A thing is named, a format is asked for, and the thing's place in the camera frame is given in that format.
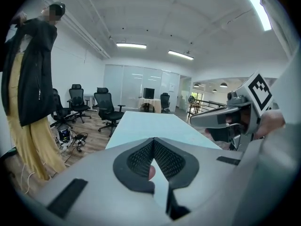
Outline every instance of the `office chair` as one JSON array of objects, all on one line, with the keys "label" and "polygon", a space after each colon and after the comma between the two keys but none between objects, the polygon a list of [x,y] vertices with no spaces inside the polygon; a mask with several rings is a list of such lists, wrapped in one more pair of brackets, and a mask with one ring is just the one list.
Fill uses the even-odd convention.
[{"label": "office chair", "polygon": [[88,105],[85,105],[84,102],[84,89],[81,88],[81,85],[79,84],[73,84],[72,88],[69,89],[69,94],[71,99],[68,100],[67,102],[69,102],[69,107],[76,112],[79,112],[79,115],[76,115],[75,118],[81,118],[81,121],[83,123],[83,117],[90,117],[89,115],[85,115],[83,114],[84,111],[86,111],[87,109],[89,109]]},{"label": "office chair", "polygon": [[118,105],[120,107],[119,111],[115,111],[112,103],[111,93],[109,93],[109,90],[107,88],[97,88],[97,92],[94,93],[94,97],[99,106],[98,115],[100,116],[100,118],[103,121],[111,121],[107,122],[104,127],[99,128],[98,131],[101,132],[102,129],[110,127],[111,133],[109,137],[111,137],[113,134],[113,128],[117,127],[118,125],[117,120],[120,120],[124,115],[124,112],[121,112],[121,108],[125,105]]},{"label": "office chair", "polygon": [[160,95],[161,107],[162,107],[161,113],[170,113],[169,98],[170,98],[170,95],[168,95],[167,93],[163,93],[162,95]]},{"label": "office chair", "polygon": [[51,117],[56,121],[51,125],[60,127],[61,125],[68,125],[71,129],[73,128],[70,124],[68,124],[68,121],[75,122],[74,119],[65,119],[65,117],[69,114],[71,114],[71,109],[70,108],[63,108],[62,103],[61,103],[61,98],[58,94],[57,89],[53,88],[53,97],[55,101],[55,112],[51,113]]}]

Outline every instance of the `glass partition wall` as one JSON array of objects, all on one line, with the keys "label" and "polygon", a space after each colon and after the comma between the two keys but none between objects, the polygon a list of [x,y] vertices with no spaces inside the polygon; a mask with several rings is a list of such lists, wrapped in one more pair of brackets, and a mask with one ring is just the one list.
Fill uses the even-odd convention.
[{"label": "glass partition wall", "polygon": [[137,109],[143,89],[151,88],[155,89],[155,99],[160,99],[164,92],[168,93],[170,110],[174,111],[179,81],[180,75],[176,73],[128,65],[106,65],[104,72],[104,87],[112,94],[114,106],[122,104],[127,109]]}]

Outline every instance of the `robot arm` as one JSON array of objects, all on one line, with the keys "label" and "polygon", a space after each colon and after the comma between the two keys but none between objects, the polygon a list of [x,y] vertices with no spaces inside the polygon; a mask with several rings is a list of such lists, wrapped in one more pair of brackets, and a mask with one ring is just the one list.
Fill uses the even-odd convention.
[{"label": "robot arm", "polygon": [[[190,122],[208,128],[215,141],[231,142],[236,150],[245,151],[260,125],[263,112],[273,99],[272,94],[265,79],[257,72],[227,98],[227,106],[193,115]],[[242,110],[250,114],[247,125],[241,121]],[[232,118],[231,123],[227,123],[227,117]]]}]

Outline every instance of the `computer monitor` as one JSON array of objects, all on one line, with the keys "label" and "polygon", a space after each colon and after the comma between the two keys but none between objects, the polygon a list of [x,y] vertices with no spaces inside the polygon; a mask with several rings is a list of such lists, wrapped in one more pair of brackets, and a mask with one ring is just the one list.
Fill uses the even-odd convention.
[{"label": "computer monitor", "polygon": [[143,90],[143,98],[145,99],[153,99],[155,94],[155,89],[144,88]]}]

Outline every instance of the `ceiling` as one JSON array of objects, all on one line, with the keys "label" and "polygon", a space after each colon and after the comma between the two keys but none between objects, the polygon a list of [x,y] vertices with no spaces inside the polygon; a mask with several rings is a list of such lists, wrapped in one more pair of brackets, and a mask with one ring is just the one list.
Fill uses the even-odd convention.
[{"label": "ceiling", "polygon": [[[193,87],[193,89],[202,90],[206,92],[212,92],[213,89],[216,89],[219,93],[229,93],[232,90],[236,90],[243,82],[246,81],[246,79],[247,77],[199,81],[194,83],[194,85],[198,84],[199,87]],[[226,83],[228,87],[220,87],[221,83]]]},{"label": "ceiling", "polygon": [[[215,56],[217,51],[236,48],[238,43],[247,51],[260,53],[268,48],[265,38],[276,37],[273,31],[263,31],[249,0],[62,1],[88,31],[98,29],[92,36],[101,35],[101,46],[111,57],[143,57],[200,67],[208,54]],[[148,47],[146,51],[117,48],[116,42]],[[280,43],[273,45],[273,55],[284,54]],[[169,50],[195,59],[175,58],[167,54]]]}]

